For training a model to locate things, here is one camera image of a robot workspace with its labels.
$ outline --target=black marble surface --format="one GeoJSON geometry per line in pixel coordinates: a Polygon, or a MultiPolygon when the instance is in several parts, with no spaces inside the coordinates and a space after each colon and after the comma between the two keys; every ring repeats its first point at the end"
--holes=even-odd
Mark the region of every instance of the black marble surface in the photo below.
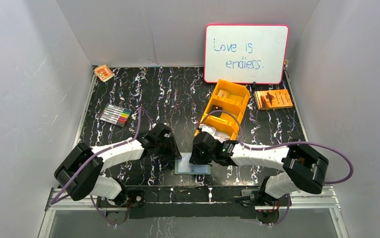
{"type": "MultiPolygon", "coordinates": [[[[167,123],[181,152],[191,152],[196,125],[215,84],[203,81],[203,67],[112,68],[115,78],[99,79],[91,96],[83,123],[80,141],[91,146],[120,142],[135,133],[137,108],[143,106],[157,122],[167,123]],[[107,103],[133,111],[124,127],[99,121],[107,103]]],[[[283,76],[278,85],[257,85],[256,90],[284,89],[288,83],[283,76]]],[[[305,139],[295,110],[259,111],[251,96],[242,121],[243,141],[251,144],[274,145],[292,138],[305,139]]],[[[149,120],[142,115],[141,130],[149,129],[149,120]]],[[[258,166],[223,167],[214,164],[211,175],[175,175],[173,163],[160,163],[154,157],[127,162],[105,171],[106,176],[122,179],[126,185],[259,185],[265,176],[277,170],[258,166]]]]}

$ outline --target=red whiteboard frame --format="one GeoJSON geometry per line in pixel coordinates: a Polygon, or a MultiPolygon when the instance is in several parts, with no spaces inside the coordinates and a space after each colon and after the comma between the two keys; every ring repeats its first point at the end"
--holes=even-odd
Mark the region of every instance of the red whiteboard frame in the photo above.
{"type": "MultiPolygon", "coordinates": [[[[282,74],[281,74],[281,81],[279,83],[256,83],[256,84],[280,84],[282,82],[283,77],[283,68],[285,66],[285,58],[286,58],[286,49],[288,48],[288,38],[289,38],[289,26],[286,24],[221,24],[221,23],[210,23],[205,28],[205,34],[204,34],[204,68],[203,68],[203,80],[206,83],[216,83],[216,82],[208,82],[206,81],[205,75],[206,75],[206,37],[207,37],[207,27],[208,26],[286,26],[288,28],[288,36],[286,37],[286,45],[285,45],[285,53],[283,56],[283,62],[282,62],[282,74]]],[[[233,82],[238,84],[253,84],[253,82],[233,82]]]]}

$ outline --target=book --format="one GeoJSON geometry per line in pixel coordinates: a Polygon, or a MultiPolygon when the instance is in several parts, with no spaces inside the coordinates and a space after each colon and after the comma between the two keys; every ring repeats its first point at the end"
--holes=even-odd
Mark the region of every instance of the book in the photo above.
{"type": "Polygon", "coordinates": [[[98,78],[103,82],[114,77],[113,72],[111,71],[110,68],[108,68],[106,64],[94,69],[94,72],[98,76],[98,78]]]}
{"type": "Polygon", "coordinates": [[[291,108],[293,106],[288,89],[256,91],[254,97],[259,110],[291,108]]]}

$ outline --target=white eraser board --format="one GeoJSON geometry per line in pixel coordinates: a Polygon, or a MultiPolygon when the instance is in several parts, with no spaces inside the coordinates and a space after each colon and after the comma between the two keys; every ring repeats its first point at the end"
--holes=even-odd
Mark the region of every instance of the white eraser board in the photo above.
{"type": "Polygon", "coordinates": [[[289,28],[286,25],[206,27],[204,80],[278,84],[282,80],[289,28]]]}

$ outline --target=metal frame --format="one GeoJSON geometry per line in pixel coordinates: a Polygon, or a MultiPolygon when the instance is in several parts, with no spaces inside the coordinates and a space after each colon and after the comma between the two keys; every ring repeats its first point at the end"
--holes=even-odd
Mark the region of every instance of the metal frame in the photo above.
{"type": "MultiPolygon", "coordinates": [[[[288,80],[289,90],[292,92],[291,80],[289,79],[288,72],[285,70],[285,75],[288,80]]],[[[77,144],[80,138],[80,133],[82,131],[83,122],[86,117],[87,108],[91,100],[92,92],[95,86],[96,75],[93,74],[91,80],[91,86],[86,98],[86,107],[79,120],[79,125],[76,131],[75,140],[73,142],[72,148],[77,144]]],[[[303,130],[306,141],[308,141],[307,134],[304,128],[303,121],[299,114],[297,103],[294,100],[294,106],[297,110],[298,118],[300,120],[301,128],[303,130]]],[[[51,227],[55,218],[56,211],[59,210],[72,210],[72,211],[85,211],[85,210],[94,210],[95,208],[92,205],[90,196],[80,200],[73,201],[69,197],[60,201],[55,205],[50,205],[51,199],[60,191],[60,189],[52,189],[50,197],[47,202],[46,212],[44,215],[43,223],[38,235],[38,238],[48,238],[50,235],[51,227]]],[[[339,201],[336,197],[336,193],[333,189],[333,186],[324,186],[323,192],[321,194],[309,194],[305,192],[293,192],[291,193],[292,206],[290,209],[317,209],[317,208],[328,208],[332,216],[333,224],[339,238],[348,238],[348,233],[345,228],[345,224],[340,213],[339,201]]],[[[256,210],[270,209],[270,207],[257,206],[256,210]]],[[[126,208],[108,208],[106,211],[127,211],[126,208]]]]}

